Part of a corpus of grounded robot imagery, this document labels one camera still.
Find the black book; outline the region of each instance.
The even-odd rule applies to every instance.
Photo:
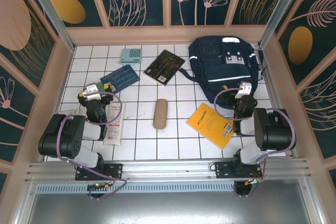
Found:
[[[144,74],[159,84],[166,86],[184,62],[184,59],[164,50],[152,64],[150,64]]]

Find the black mounting plate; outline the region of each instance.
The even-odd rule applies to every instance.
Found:
[[[245,165],[240,163],[234,168],[233,161],[214,163],[216,178],[253,178],[254,173],[262,176],[260,165]]]
[[[122,175],[122,164],[104,164],[104,174],[107,176],[112,175],[113,178],[121,178]],[[89,172],[83,168],[77,166],[76,168],[76,181],[90,181],[90,180],[107,180],[101,176]]]

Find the navy backpack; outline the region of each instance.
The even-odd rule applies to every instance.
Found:
[[[252,46],[238,37],[206,36],[196,39],[189,46],[189,60],[195,77],[183,68],[180,72],[200,84],[206,98],[214,103],[220,88],[226,85],[239,88],[242,81],[252,84],[252,92],[258,86],[259,65]],[[225,109],[232,109],[220,98],[216,102]]]

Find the yellow book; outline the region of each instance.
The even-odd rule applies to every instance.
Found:
[[[225,147],[234,133],[233,122],[222,118],[205,103],[198,107],[187,124],[221,149]]]

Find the beige circle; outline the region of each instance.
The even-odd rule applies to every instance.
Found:
[[[32,30],[29,9],[24,0],[0,0],[0,45],[21,50]]]
[[[309,56],[313,45],[313,35],[304,26],[297,27],[291,34],[288,44],[288,55],[295,65],[302,64]]]
[[[51,0],[51,2],[63,21],[78,24],[85,20],[85,9],[78,0]]]

